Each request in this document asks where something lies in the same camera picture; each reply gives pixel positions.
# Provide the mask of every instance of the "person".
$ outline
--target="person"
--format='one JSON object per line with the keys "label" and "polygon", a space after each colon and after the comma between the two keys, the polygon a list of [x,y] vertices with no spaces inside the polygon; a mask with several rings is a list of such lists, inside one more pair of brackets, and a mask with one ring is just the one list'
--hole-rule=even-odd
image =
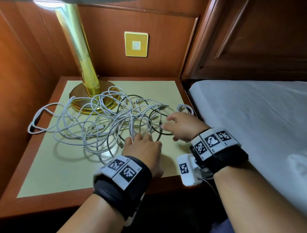
{"label": "person", "polygon": [[[191,141],[198,133],[210,127],[193,115],[173,113],[166,118],[163,130],[174,135],[174,141]],[[160,166],[162,144],[153,142],[150,135],[140,133],[125,140],[123,156],[142,161],[152,177],[163,175]],[[226,166],[214,174],[220,198],[235,233],[303,233],[307,219],[282,197],[246,161],[239,166]],[[123,215],[106,200],[92,194],[58,231],[60,233],[117,233],[125,223]]]}

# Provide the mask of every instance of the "lamp base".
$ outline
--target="lamp base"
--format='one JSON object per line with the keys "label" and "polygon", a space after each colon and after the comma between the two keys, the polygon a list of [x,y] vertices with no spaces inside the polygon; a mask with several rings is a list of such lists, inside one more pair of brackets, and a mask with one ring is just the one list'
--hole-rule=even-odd
{"label": "lamp base", "polygon": [[[104,91],[107,91],[109,87],[114,86],[113,83],[108,82],[108,81],[103,81],[103,80],[99,80],[99,86],[100,86],[100,91],[101,93]],[[117,88],[111,88],[110,90],[112,91],[119,91]],[[76,97],[88,97],[84,84],[80,83],[78,84],[69,94],[69,98],[71,98],[72,96],[76,96]],[[119,95],[114,95],[113,96],[115,99],[119,100],[120,96]],[[90,103],[91,100],[89,99],[78,99],[78,100],[74,100],[71,103],[71,106],[76,110],[76,111],[80,111],[80,109],[85,105]],[[111,99],[111,98],[104,98],[103,99],[103,103],[105,104],[105,106],[109,109],[114,108],[117,103],[115,100]],[[93,111],[93,109],[89,106],[89,107],[84,107],[81,111],[81,113],[84,114],[90,114]],[[97,112],[102,113],[103,110],[100,108],[97,108]]]}

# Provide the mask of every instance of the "lamp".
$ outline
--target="lamp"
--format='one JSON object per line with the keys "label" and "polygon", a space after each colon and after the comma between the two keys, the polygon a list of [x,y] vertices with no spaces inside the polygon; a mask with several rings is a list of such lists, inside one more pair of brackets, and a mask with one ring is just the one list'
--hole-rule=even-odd
{"label": "lamp", "polygon": [[[71,91],[69,98],[72,96],[94,97],[107,91],[109,87],[114,86],[114,84],[108,81],[98,80],[97,78],[78,6],[76,4],[67,4],[62,1],[53,0],[34,0],[34,3],[44,9],[55,11],[80,71],[83,83],[77,85]],[[103,101],[109,109],[116,106],[116,102],[111,98],[104,98]],[[72,102],[72,107],[79,111],[88,103],[90,103],[90,99],[77,99]],[[82,113],[89,114],[91,112],[91,107],[84,107],[82,109]]]}

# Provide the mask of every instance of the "bed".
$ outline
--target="bed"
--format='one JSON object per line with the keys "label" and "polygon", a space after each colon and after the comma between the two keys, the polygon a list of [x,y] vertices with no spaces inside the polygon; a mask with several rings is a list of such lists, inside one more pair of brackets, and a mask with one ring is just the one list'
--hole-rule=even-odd
{"label": "bed", "polygon": [[307,83],[203,80],[189,95],[211,127],[225,127],[250,162],[307,215]]}

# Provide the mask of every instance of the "light switch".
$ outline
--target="light switch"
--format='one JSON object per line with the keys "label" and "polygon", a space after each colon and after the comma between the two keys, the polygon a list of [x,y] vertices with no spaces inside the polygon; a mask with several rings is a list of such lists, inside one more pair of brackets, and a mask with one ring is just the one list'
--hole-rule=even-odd
{"label": "light switch", "polygon": [[146,57],[148,33],[125,32],[125,49],[127,57]]}

